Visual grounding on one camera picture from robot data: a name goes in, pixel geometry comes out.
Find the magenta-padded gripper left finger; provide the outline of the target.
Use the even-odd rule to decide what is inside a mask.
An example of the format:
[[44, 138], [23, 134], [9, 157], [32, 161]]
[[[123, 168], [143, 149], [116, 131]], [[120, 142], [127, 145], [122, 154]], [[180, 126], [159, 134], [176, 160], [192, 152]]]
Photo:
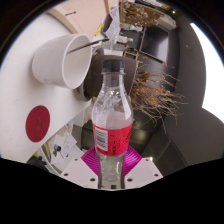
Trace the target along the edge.
[[61, 177], [84, 188], [98, 189], [100, 162], [94, 148], [79, 158], [72, 158]]

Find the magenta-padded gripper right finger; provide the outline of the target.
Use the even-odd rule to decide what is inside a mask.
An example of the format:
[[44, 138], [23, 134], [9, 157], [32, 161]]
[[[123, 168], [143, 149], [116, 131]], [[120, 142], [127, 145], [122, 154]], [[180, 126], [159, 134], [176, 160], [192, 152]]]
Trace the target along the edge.
[[163, 175], [149, 157], [142, 158], [133, 148], [128, 148], [123, 161], [125, 189], [140, 188], [162, 177]]

